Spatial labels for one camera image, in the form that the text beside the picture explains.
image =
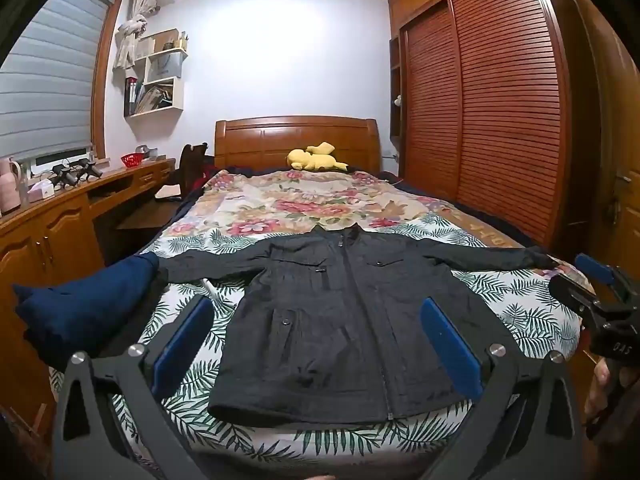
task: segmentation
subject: yellow plush toy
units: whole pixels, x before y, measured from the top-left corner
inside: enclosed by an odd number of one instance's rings
[[[292,150],[287,155],[287,164],[294,170],[343,170],[347,171],[347,165],[336,160],[329,155],[335,148],[328,142],[323,142],[320,146],[308,146],[306,152],[303,150]]]

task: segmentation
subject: silver bolt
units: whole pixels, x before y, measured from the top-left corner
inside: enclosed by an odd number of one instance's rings
[[[136,343],[135,345],[131,345],[127,350],[127,354],[131,357],[140,357],[145,352],[145,346],[140,343]]]
[[[558,350],[549,352],[549,359],[558,365],[564,363],[564,356]]]
[[[507,349],[500,343],[494,343],[489,346],[489,352],[491,352],[491,355],[495,357],[504,357],[507,353]]]
[[[86,355],[84,354],[84,352],[76,352],[71,356],[71,362],[75,365],[79,365],[80,363],[83,363],[85,359],[86,359]]]

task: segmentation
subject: sliding wardrobe door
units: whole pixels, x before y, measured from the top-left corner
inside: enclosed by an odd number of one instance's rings
[[[447,1],[406,32],[404,179],[453,200],[458,185],[460,58]]]
[[[554,51],[539,0],[452,0],[462,65],[457,198],[544,243],[562,171]]]

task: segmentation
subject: red basket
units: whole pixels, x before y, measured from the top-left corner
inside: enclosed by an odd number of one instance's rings
[[[135,168],[140,165],[144,157],[144,153],[129,153],[128,155],[121,156],[120,160],[127,168]]]

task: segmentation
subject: black jacket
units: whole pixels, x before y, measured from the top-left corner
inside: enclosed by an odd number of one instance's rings
[[[316,226],[233,254],[187,251],[161,265],[171,283],[253,275],[226,329],[209,413],[260,426],[270,416],[377,422],[462,400],[420,328],[424,299],[454,307],[456,322],[478,322],[478,313],[495,316],[450,267],[556,263],[531,249],[469,248],[354,225]]]

